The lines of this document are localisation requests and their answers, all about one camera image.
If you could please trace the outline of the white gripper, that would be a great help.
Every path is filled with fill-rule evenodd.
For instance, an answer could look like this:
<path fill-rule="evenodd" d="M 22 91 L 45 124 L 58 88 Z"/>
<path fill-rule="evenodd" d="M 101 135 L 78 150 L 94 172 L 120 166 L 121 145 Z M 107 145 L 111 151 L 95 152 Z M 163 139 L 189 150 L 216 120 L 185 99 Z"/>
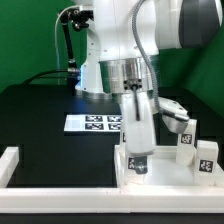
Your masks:
<path fill-rule="evenodd" d="M 137 94 L 139 117 L 136 119 L 136 107 L 134 94 L 121 96 L 121 112 L 123 116 L 123 129 L 126 138 L 126 149 L 134 158 L 137 174 L 148 172 L 147 157 L 155 150 L 156 136 L 154 129 L 153 113 L 146 92 Z"/>

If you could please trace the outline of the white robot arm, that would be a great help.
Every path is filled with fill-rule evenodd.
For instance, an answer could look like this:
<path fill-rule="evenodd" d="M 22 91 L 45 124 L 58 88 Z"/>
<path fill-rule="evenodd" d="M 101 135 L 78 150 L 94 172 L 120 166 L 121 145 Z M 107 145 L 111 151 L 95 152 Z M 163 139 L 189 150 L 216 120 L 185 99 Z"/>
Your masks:
<path fill-rule="evenodd" d="M 159 97 L 153 61 L 161 49 L 198 48 L 222 25 L 220 0 L 75 0 L 87 17 L 87 59 L 78 89 L 111 94 L 120 104 L 126 152 L 134 170 L 148 172 L 156 149 L 153 115 L 159 113 L 174 133 L 189 117 Z"/>

